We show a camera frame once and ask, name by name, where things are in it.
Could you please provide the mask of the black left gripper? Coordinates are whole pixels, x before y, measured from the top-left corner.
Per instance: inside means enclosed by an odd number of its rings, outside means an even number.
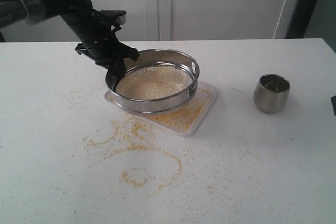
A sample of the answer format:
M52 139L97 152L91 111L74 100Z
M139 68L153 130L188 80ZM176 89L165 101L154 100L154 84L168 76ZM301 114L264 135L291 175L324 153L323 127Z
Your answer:
M81 41L81 45L76 47L77 53L85 54L97 65L108 67L109 80L120 80L125 76L125 58L137 61L138 50L119 42L99 11L72 10L62 19Z

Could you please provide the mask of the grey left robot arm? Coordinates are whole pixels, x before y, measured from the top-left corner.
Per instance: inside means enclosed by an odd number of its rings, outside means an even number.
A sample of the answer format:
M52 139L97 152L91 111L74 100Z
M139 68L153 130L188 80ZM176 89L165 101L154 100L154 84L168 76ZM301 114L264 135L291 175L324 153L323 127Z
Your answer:
M116 77L124 77L124 59L139 52L121 42L116 32L125 23L124 10L95 10L91 0L1 0L1 28L17 22L36 25L61 17L80 40L75 50Z

